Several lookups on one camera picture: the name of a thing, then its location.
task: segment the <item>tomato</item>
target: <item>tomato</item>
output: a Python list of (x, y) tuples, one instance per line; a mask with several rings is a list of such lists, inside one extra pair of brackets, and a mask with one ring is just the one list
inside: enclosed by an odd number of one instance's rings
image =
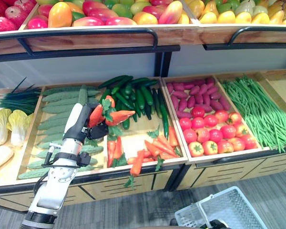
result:
[(216, 111), (214, 115), (218, 119), (219, 123), (226, 122), (229, 117), (228, 112), (224, 110)]
[(241, 139), (245, 142), (245, 149), (256, 149), (257, 148), (257, 141), (251, 135), (244, 135)]
[(233, 144), (227, 140), (221, 140), (217, 143), (218, 153), (232, 153), (234, 151)]
[(204, 127), (204, 119), (202, 117), (196, 117), (192, 120), (192, 128), (194, 130)]
[(196, 118), (196, 117), (204, 117), (204, 114), (205, 114), (205, 111), (202, 107), (194, 107), (192, 109), (192, 116), (193, 118)]
[(213, 141), (213, 142), (219, 142), (220, 140), (223, 139), (223, 133), (221, 133), (220, 130), (217, 130), (217, 129), (213, 129), (213, 130), (210, 130), (210, 140)]
[(226, 121), (229, 125), (234, 125), (242, 122), (242, 116), (237, 112), (232, 112), (228, 116), (228, 120)]
[(229, 139), (228, 142), (233, 144), (234, 151), (242, 151), (245, 149), (245, 142), (239, 137), (233, 137)]
[(249, 134), (248, 128), (242, 123), (235, 124), (234, 127), (236, 129), (236, 137), (242, 137)]
[(224, 125), (220, 128), (221, 133), (223, 133), (224, 138), (235, 137), (236, 129), (232, 125)]
[(197, 133), (197, 142), (203, 143), (210, 139), (210, 133), (205, 128), (197, 129), (196, 133)]
[(206, 117), (204, 117), (204, 125), (206, 127), (214, 127), (217, 124), (218, 124), (218, 119), (214, 115), (209, 114)]
[(195, 142), (197, 140), (197, 134), (192, 129), (186, 129), (183, 131), (183, 135), (187, 144)]
[(191, 129), (192, 122), (189, 118), (181, 118), (179, 119), (179, 124), (182, 130)]
[(204, 148), (199, 142), (191, 142), (189, 144), (189, 150), (192, 157), (202, 156), (204, 154)]
[(214, 155), (218, 153), (217, 144), (213, 141), (206, 141), (202, 146), (204, 148), (204, 155)]

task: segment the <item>sweet potato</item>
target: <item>sweet potato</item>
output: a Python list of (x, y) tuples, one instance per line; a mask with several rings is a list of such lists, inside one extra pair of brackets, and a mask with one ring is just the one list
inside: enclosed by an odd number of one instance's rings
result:
[(194, 86), (194, 87), (191, 88), (189, 94), (190, 94), (190, 95), (197, 94), (197, 93), (199, 92), (199, 90), (200, 90), (200, 87), (199, 87), (199, 86)]
[(181, 91), (173, 92), (173, 95), (175, 95), (178, 99), (186, 99), (188, 97), (187, 93)]
[(172, 94), (172, 95), (171, 95), (171, 100), (172, 100), (174, 109), (175, 109), (175, 111), (176, 111), (177, 108), (178, 108), (178, 99), (177, 99), (177, 97), (176, 97), (175, 95)]
[(191, 96), (188, 100), (187, 100), (187, 108), (192, 108), (195, 105), (195, 97)]

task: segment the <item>gray carpet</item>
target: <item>gray carpet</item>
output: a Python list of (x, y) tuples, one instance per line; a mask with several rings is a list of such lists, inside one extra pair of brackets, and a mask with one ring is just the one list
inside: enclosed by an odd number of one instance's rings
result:
[[(132, 229), (165, 226), (192, 202), (238, 186), (269, 229), (286, 228), (286, 172), (189, 190), (152, 191), (63, 207), (56, 229)], [(18, 229), (23, 215), (0, 209), (0, 229)]]

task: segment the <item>purple sweet potato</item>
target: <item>purple sweet potato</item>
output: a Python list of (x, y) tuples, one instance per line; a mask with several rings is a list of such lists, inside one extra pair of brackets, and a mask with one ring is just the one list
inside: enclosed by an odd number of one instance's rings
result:
[(166, 86), (167, 86), (167, 90), (168, 90), (169, 94), (172, 93), (174, 90), (173, 85), (171, 83), (167, 83)]
[(189, 94), (190, 94), (190, 95), (197, 94), (197, 93), (199, 92), (199, 90), (200, 90), (200, 87), (199, 87), (199, 86), (194, 86), (194, 87), (191, 88)]
[(178, 99), (186, 99), (188, 97), (187, 93), (181, 91), (173, 92), (173, 95), (175, 95)]
[(208, 90), (207, 90), (207, 94), (213, 94), (213, 93), (215, 93), (215, 92), (217, 92), (218, 91), (218, 87), (216, 87), (216, 86), (212, 86), (212, 87), (210, 87)]
[(186, 82), (186, 83), (184, 83), (184, 89), (185, 90), (190, 90), (192, 87), (194, 87), (194, 83), (193, 82)]
[(219, 99), (221, 97), (221, 94), (219, 92), (214, 92), (210, 95), (211, 99)]
[(195, 105), (195, 97), (191, 96), (188, 100), (187, 100), (187, 108), (192, 108)]
[(175, 111), (177, 110), (177, 107), (178, 107), (178, 99), (175, 95), (171, 95), (171, 100), (172, 100), (172, 103), (173, 103), (173, 106), (174, 106), (174, 109)]
[(194, 96), (195, 96), (196, 104), (203, 104), (204, 103), (204, 99), (202, 98), (201, 94), (196, 94)]
[(210, 96), (208, 94), (203, 94), (202, 99), (204, 100), (205, 105), (208, 105), (208, 106), (210, 105), (211, 99), (210, 99)]
[(217, 100), (212, 99), (210, 102), (210, 106), (215, 110), (215, 111), (219, 111), (219, 110), (223, 110), (223, 106), (220, 104), (220, 102), (218, 102)]
[(204, 94), (204, 93), (206, 93), (207, 90), (208, 90), (208, 88), (207, 88), (206, 84), (202, 84), (200, 86), (200, 90), (199, 90), (198, 94)]
[(226, 100), (224, 96), (221, 96), (219, 99), (220, 104), (224, 107), (224, 110), (228, 111), (231, 108), (231, 105), (229, 102)]
[(186, 99), (181, 99), (180, 102), (179, 102), (178, 111), (184, 111), (186, 106), (187, 106)]
[(192, 115), (189, 112), (185, 111), (176, 111), (178, 118), (192, 118)]
[(175, 91), (184, 91), (184, 84), (183, 83), (177, 83), (177, 82), (173, 82), (173, 87)]

